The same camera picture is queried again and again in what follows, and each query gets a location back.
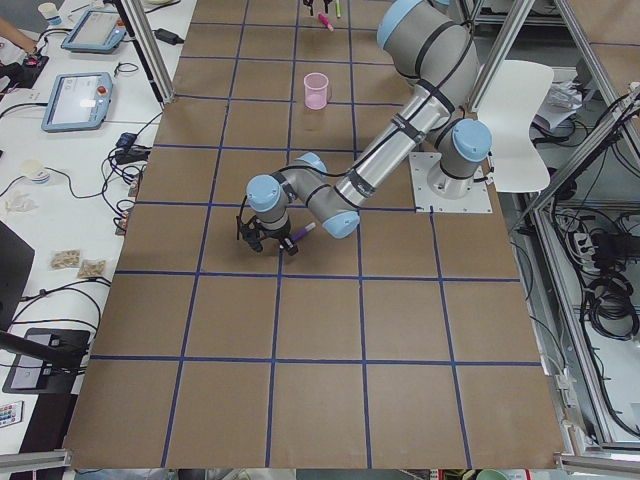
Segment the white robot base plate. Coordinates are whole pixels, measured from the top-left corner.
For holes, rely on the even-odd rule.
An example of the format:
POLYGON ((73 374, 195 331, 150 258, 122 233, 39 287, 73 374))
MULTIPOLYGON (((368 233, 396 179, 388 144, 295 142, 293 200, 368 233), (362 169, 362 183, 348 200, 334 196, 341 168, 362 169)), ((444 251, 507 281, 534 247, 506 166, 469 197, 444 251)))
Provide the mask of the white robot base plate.
POLYGON ((474 176, 453 179, 441 170, 441 154, 408 156, 415 210, 420 213, 491 214, 488 187, 480 164, 474 176))

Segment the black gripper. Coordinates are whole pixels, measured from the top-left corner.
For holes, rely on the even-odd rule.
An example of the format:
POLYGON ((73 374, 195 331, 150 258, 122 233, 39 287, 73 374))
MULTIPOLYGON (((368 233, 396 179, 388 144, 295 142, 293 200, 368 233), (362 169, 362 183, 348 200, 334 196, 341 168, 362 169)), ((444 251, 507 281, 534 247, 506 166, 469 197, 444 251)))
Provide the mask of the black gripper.
POLYGON ((256 215, 254 215, 248 223, 244 223, 241 219, 241 216, 237 215, 236 224, 236 238, 245 241, 255 252, 262 252, 262 241, 268 238, 272 238, 279 242, 280 249, 287 253, 289 256, 293 256, 298 253, 298 246, 290 237, 291 222, 289 218, 286 218, 285 223, 275 230, 267 229, 259 221, 256 215))

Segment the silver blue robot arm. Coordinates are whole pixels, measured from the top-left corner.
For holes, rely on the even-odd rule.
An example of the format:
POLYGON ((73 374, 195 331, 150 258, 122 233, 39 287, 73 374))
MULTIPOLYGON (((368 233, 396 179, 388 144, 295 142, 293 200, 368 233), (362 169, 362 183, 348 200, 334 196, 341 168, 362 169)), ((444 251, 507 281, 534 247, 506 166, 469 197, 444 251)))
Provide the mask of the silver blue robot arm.
POLYGON ((360 206, 423 141, 441 153, 435 174, 445 185, 433 190, 446 198, 472 183, 489 155, 489 128, 458 112, 480 69, 469 30, 428 1, 395 1, 379 24, 377 43, 412 86, 412 97, 336 184, 328 183, 325 164, 312 152, 253 177, 243 204, 254 214, 236 221, 237 238, 252 250, 260 252, 263 240, 274 239, 288 254, 297 253, 287 212, 294 201, 303 203, 332 237, 349 236, 360 223, 360 206))

